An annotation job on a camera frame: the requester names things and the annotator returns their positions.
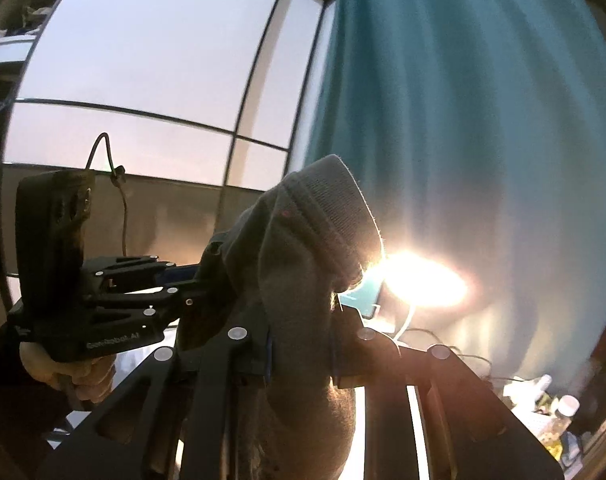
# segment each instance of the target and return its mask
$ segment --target shelf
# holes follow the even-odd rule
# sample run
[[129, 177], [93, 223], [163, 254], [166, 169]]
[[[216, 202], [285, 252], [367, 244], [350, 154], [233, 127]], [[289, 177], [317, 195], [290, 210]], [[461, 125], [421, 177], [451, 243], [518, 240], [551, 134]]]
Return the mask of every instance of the shelf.
[[35, 36], [0, 38], [0, 63], [25, 61]]

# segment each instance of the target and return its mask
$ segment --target black cable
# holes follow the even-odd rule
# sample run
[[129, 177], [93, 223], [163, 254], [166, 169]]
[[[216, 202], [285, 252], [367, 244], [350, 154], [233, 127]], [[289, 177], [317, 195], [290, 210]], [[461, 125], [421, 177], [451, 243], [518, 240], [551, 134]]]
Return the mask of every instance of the black cable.
[[526, 379], [517, 379], [516, 377], [487, 377], [489, 381], [516, 381], [517, 383], [526, 383], [528, 380]]
[[114, 169], [114, 162], [112, 161], [112, 147], [110, 146], [110, 136], [107, 134], [107, 132], [103, 132], [98, 137], [96, 137], [96, 140], [94, 140], [94, 145], [92, 146], [92, 150], [90, 151], [90, 156], [87, 159], [85, 169], [90, 169], [92, 161], [94, 160], [94, 155], [96, 154], [96, 148], [98, 148], [101, 139], [105, 139], [105, 148], [107, 149], [107, 160], [110, 164], [110, 171], [112, 172], [112, 177], [110, 178], [110, 180], [112, 181], [112, 184], [118, 189], [118, 192], [120, 193], [120, 198], [123, 201], [123, 231], [121, 233], [120, 244], [123, 256], [127, 256], [128, 250], [126, 240], [128, 237], [128, 201], [125, 197], [125, 192], [123, 191], [119, 180], [119, 177], [125, 173], [125, 168], [119, 166], [118, 168]]
[[434, 338], [434, 341], [436, 341], [439, 345], [445, 344], [445, 343], [443, 343], [441, 338], [439, 338], [435, 333], [433, 333], [432, 330], [429, 330], [427, 328], [414, 328], [413, 326], [411, 326], [408, 329], [406, 329], [405, 332], [423, 332], [425, 334], [431, 335]]
[[[429, 335], [431, 335], [431, 336], [434, 338], [434, 341], [436, 341], [438, 344], [445, 345], [445, 343], [443, 343], [443, 340], [442, 340], [441, 338], [439, 338], [439, 337], [438, 337], [438, 336], [437, 336], [435, 333], [433, 333], [433, 332], [432, 332], [432, 330], [429, 330], [429, 329], [427, 329], [427, 328], [414, 328], [414, 327], [409, 327], [409, 328], [408, 328], [407, 330], [405, 330], [405, 331], [406, 331], [406, 332], [423, 332], [423, 333], [425, 333], [425, 334], [429, 334]], [[485, 358], [485, 357], [482, 357], [482, 356], [480, 356], [480, 355], [476, 355], [476, 354], [463, 354], [463, 353], [461, 353], [461, 350], [460, 350], [460, 348], [459, 348], [458, 346], [454, 346], [454, 345], [452, 345], [452, 346], [448, 346], [448, 348], [449, 348], [449, 349], [451, 349], [452, 351], [454, 351], [454, 350], [458, 350], [458, 352], [457, 352], [457, 354], [456, 354], [456, 355], [458, 355], [458, 357], [460, 357], [460, 358], [466, 358], [466, 357], [467, 357], [467, 358], [469, 358], [469, 359], [480, 359], [481, 361], [485, 361], [487, 364], [489, 364], [489, 365], [490, 365], [490, 370], [487, 372], [487, 375], [486, 375], [486, 376], [487, 376], [487, 377], [491, 377], [491, 373], [492, 373], [492, 362], [491, 362], [489, 359], [487, 359], [487, 358]]]

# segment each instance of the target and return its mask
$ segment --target bright light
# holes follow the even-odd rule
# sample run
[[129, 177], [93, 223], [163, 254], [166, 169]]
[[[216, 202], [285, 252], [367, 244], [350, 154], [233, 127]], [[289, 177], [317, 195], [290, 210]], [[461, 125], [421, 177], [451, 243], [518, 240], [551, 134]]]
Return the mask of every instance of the bright light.
[[423, 418], [420, 412], [419, 394], [415, 386], [407, 387], [407, 397], [412, 412], [412, 425], [414, 427], [414, 442], [416, 443], [416, 457], [419, 462], [419, 480], [430, 480], [430, 461], [427, 457], [425, 432], [423, 431]]
[[413, 306], [453, 306], [467, 293], [467, 285], [457, 273], [416, 254], [393, 254], [382, 265], [390, 290]]
[[183, 452], [184, 444], [181, 439], [178, 441], [178, 446], [176, 446], [176, 468], [180, 471], [180, 464], [182, 463], [182, 452]]
[[154, 292], [160, 292], [163, 290], [162, 286], [153, 286], [152, 288], [144, 288], [143, 290], [133, 290], [132, 292], [126, 292], [126, 294], [151, 294]]
[[356, 397], [356, 427], [352, 447], [339, 480], [363, 480], [365, 476], [365, 388], [354, 388]]

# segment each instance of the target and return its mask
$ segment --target hand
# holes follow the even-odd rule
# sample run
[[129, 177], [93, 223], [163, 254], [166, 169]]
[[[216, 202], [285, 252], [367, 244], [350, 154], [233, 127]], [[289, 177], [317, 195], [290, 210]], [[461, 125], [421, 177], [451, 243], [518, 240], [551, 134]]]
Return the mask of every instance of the hand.
[[101, 402], [112, 390], [115, 355], [74, 363], [58, 363], [38, 343], [20, 343], [20, 361], [35, 380], [60, 390], [58, 376], [68, 375], [79, 400]]

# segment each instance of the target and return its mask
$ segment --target black plastic part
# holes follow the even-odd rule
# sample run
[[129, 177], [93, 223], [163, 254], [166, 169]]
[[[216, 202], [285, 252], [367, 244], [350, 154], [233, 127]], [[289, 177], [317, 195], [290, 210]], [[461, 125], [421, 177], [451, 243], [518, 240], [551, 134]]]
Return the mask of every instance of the black plastic part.
[[[246, 337], [230, 338], [231, 328], [245, 329]], [[178, 354], [169, 347], [156, 349], [64, 439], [36, 478], [172, 478], [187, 413], [180, 478], [235, 478], [230, 436], [236, 424], [230, 420], [229, 394], [237, 384], [265, 385], [269, 346], [266, 316], [256, 304], [202, 348]]]
[[423, 352], [375, 331], [359, 338], [355, 308], [337, 307], [333, 316], [334, 384], [365, 386], [366, 480], [418, 478], [408, 384], [424, 410], [434, 478], [563, 479], [550, 453], [448, 347]]
[[[150, 256], [88, 260], [76, 280], [76, 293], [65, 308], [44, 315], [19, 301], [8, 318], [22, 340], [39, 342], [58, 362], [97, 358], [158, 343], [163, 340], [164, 329], [180, 316], [186, 301], [191, 300], [193, 308], [198, 309], [206, 304], [208, 290], [206, 280], [194, 278], [166, 282], [158, 292], [128, 294], [153, 288], [168, 269], [176, 273], [175, 266], [168, 267], [167, 262]], [[190, 266], [189, 274], [197, 270], [197, 266]]]
[[25, 316], [50, 316], [78, 290], [93, 186], [91, 170], [54, 171], [20, 181], [16, 254]]

